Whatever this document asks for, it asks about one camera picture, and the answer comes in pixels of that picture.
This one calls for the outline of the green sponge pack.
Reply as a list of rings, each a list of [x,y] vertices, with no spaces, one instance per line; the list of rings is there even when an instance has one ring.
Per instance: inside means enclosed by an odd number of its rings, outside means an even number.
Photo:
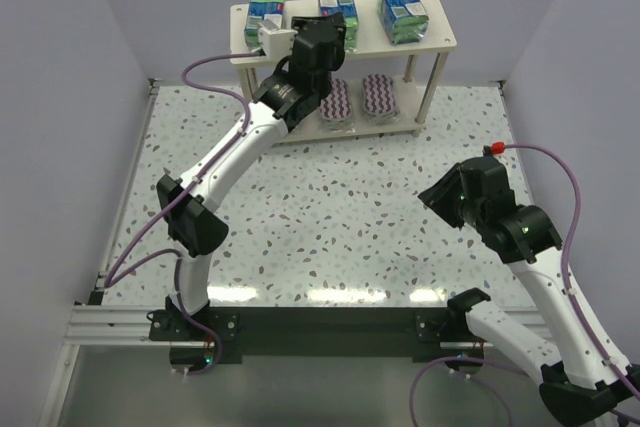
[[[392,45],[420,42],[428,29],[429,15],[421,0],[378,0],[377,11]]]
[[[250,51],[260,49],[260,23],[269,21],[281,28],[284,21],[284,4],[286,0],[250,0],[244,26],[244,40]]]
[[[346,28],[345,50],[357,50],[359,18],[355,0],[318,0],[320,14],[324,17],[340,13],[344,18]]]

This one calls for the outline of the purple wavy sponge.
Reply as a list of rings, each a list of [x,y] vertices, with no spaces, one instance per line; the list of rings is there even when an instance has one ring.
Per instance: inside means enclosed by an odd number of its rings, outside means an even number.
[[[353,106],[347,83],[342,79],[331,81],[331,92],[318,108],[321,124],[331,131],[350,131],[353,127]]]
[[[392,77],[384,74],[370,74],[362,80],[363,110],[374,124],[393,123],[399,115]]]

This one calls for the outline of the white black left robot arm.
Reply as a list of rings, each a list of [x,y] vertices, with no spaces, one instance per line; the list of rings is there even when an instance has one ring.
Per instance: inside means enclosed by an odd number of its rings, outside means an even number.
[[[345,59],[341,13],[296,17],[283,36],[283,57],[236,124],[196,165],[176,179],[164,175],[156,186],[168,235],[181,254],[169,299],[191,316],[209,306],[212,254],[229,233],[216,215],[224,198],[260,155],[318,109]]]

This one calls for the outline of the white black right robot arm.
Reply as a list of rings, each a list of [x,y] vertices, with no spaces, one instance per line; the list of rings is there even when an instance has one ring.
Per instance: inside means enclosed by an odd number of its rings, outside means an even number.
[[[611,341],[572,272],[562,267],[562,240],[549,216],[517,203],[496,158],[457,163],[418,197],[449,226],[469,226],[480,235],[524,286],[552,339],[515,321],[478,288],[448,300],[449,326],[499,349],[564,426],[582,426],[630,398],[639,385],[638,366]]]

